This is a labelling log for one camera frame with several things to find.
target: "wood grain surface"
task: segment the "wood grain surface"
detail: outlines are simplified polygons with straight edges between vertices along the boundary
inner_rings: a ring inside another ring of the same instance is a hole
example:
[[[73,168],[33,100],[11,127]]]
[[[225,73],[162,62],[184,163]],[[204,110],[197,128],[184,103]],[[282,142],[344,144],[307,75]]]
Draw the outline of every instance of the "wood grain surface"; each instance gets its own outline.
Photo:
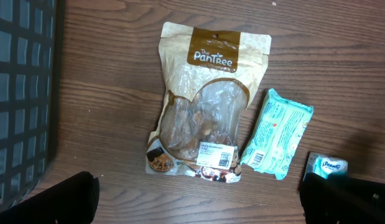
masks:
[[[102,186],[95,223],[304,223],[297,189],[309,151],[385,183],[385,0],[275,2],[67,1],[58,155],[32,194],[87,170]],[[236,184],[145,174],[165,91],[157,48],[166,21],[272,36],[238,144],[251,135],[265,89],[313,105],[284,180],[246,166]]]

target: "product barcode label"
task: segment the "product barcode label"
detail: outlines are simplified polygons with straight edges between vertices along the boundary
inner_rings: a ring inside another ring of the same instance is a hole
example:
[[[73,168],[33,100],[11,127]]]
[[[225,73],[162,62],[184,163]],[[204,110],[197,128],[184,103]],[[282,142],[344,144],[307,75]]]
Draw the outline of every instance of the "product barcode label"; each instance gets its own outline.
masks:
[[[230,160],[231,160],[231,154],[227,152],[222,152],[221,159],[220,159],[220,162],[218,163],[218,166],[228,167]]]
[[[250,160],[250,163],[248,165],[253,169],[258,168],[261,165],[261,162],[264,156],[265,156],[264,152],[261,152],[261,151],[256,152],[256,155],[254,155],[253,159]]]
[[[197,158],[198,166],[229,169],[234,154],[234,146],[201,142]]]

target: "wet wipes pack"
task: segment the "wet wipes pack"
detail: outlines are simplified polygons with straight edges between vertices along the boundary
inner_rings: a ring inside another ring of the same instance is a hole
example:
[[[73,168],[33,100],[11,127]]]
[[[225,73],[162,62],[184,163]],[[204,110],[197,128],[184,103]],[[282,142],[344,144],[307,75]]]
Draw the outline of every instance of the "wet wipes pack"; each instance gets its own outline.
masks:
[[[282,180],[313,115],[313,106],[287,100],[270,89],[241,158],[254,171]]]
[[[346,175],[347,174],[347,161],[335,157],[328,157],[316,152],[310,152],[307,161],[307,167],[305,168],[305,175],[313,172],[327,179],[330,174]]]

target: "food package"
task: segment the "food package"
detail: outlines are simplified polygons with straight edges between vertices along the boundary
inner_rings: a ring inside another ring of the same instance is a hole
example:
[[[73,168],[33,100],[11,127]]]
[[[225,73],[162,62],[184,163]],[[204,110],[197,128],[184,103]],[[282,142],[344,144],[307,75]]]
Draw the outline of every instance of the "food package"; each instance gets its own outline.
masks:
[[[313,106],[284,99],[270,89],[241,163],[257,172],[275,174],[277,180],[285,178],[313,112]]]
[[[325,179],[328,179],[330,174],[346,175],[347,167],[348,163],[343,159],[329,157],[316,152],[310,152],[303,180],[305,179],[305,175],[310,172],[318,174]]]
[[[238,126],[268,66],[271,37],[166,22],[159,54],[166,85],[146,153],[149,174],[240,179]]]

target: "brand label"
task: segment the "brand label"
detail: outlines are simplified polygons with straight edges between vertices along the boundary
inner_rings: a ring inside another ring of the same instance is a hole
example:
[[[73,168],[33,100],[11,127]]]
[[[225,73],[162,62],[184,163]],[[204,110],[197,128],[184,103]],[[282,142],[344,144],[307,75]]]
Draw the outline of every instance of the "brand label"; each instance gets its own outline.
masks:
[[[187,62],[224,72],[236,72],[240,32],[194,28]]]
[[[330,161],[328,159],[324,159],[321,165],[321,169],[325,171],[327,174],[338,172],[342,168],[343,168],[343,161]]]

